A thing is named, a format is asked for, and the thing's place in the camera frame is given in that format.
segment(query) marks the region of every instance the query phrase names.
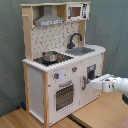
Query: stove top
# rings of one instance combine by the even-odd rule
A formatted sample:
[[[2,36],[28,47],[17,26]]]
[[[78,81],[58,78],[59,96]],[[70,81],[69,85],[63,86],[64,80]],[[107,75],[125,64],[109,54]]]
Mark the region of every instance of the stove top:
[[[54,62],[43,61],[42,57],[33,59],[33,61],[48,67],[48,66],[52,66],[52,65],[57,64],[57,63],[61,63],[61,62],[73,59],[73,57],[70,57],[70,56],[67,56],[67,55],[63,55],[63,54],[60,54],[60,53],[58,54],[58,56],[61,56],[61,60],[59,59],[59,60],[56,60]]]

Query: sink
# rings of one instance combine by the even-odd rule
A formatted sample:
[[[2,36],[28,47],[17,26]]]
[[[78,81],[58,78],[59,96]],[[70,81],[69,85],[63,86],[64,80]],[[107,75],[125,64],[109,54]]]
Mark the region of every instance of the sink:
[[[85,47],[78,47],[78,48],[73,48],[73,49],[68,49],[65,51],[65,53],[72,54],[75,56],[82,56],[84,54],[94,52],[94,49],[91,48],[85,48]]]

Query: microwave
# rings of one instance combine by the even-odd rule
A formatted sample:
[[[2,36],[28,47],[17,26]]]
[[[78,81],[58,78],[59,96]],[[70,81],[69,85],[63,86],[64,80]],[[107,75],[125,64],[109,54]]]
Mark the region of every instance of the microwave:
[[[90,4],[73,4],[67,5],[67,21],[81,20],[89,18]]]

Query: toy kitchen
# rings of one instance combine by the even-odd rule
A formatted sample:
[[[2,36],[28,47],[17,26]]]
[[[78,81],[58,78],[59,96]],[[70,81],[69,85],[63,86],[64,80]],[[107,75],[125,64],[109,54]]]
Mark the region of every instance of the toy kitchen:
[[[22,4],[26,108],[49,127],[100,96],[105,48],[85,44],[90,2]]]

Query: wooden table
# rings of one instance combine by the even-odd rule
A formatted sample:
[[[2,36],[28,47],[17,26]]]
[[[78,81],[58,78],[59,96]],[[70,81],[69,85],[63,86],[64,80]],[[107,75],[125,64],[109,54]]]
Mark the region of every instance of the wooden table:
[[[0,128],[44,128],[37,119],[23,109],[0,118]],[[64,118],[50,128],[81,128],[69,118]]]
[[[128,105],[118,92],[103,93],[71,115],[79,123],[93,128],[115,128],[128,118]]]

